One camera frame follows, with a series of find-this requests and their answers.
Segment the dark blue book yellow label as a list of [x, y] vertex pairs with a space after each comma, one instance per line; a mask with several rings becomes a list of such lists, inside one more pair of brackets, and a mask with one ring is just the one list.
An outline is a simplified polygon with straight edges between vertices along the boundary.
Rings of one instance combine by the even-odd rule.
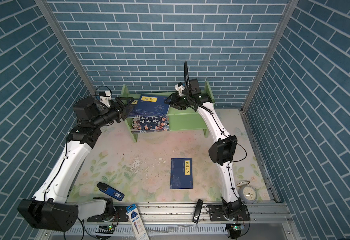
[[140, 116], [140, 114], [142, 113], [142, 110], [139, 109], [138, 107], [139, 104], [139, 100], [134, 100], [131, 104], [131, 106], [133, 107], [132, 111], [128, 114], [128, 118], [137, 118]]

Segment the colourful illustrated book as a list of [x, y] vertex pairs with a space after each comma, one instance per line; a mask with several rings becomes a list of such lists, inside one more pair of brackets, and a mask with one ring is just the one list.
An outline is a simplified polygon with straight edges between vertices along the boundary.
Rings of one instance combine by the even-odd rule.
[[133, 118], [131, 131], [136, 133], [168, 132], [170, 131], [167, 116]]

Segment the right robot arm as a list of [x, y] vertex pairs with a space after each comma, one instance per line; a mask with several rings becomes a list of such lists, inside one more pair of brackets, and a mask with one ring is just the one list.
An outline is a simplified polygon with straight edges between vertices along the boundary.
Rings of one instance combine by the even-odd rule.
[[176, 92], [171, 94], [165, 103], [172, 108], [183, 111], [194, 109], [204, 120], [213, 137], [209, 156], [219, 168], [222, 180], [223, 211], [227, 219], [236, 218], [242, 210], [242, 200], [235, 186], [232, 163], [238, 145], [237, 137], [231, 135], [219, 119], [210, 95], [203, 93], [197, 79], [186, 79], [175, 85]]

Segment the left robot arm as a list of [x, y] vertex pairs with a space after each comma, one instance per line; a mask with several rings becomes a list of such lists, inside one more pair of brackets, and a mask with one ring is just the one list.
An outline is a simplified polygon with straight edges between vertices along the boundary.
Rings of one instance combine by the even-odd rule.
[[114, 217], [109, 198], [95, 198], [83, 204], [68, 204], [70, 189], [81, 166], [101, 135], [101, 128], [126, 120], [133, 110], [133, 98], [116, 97], [105, 103], [90, 96], [77, 101], [73, 110], [77, 125], [70, 131], [56, 165], [30, 199], [21, 200], [18, 212], [34, 229], [66, 232], [78, 219]]

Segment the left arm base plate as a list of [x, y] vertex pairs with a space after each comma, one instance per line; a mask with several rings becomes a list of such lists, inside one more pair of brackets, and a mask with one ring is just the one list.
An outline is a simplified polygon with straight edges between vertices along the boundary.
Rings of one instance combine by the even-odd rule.
[[106, 210], [99, 216], [88, 218], [89, 223], [126, 223], [128, 222], [126, 206], [114, 206], [113, 210]]

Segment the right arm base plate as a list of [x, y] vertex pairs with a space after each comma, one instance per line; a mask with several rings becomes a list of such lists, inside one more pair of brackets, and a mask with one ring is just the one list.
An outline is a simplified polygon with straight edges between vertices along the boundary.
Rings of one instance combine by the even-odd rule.
[[230, 213], [223, 205], [208, 204], [205, 210], [209, 214], [211, 222], [223, 221], [244, 221], [249, 222], [251, 217], [246, 205], [242, 205], [238, 210]]

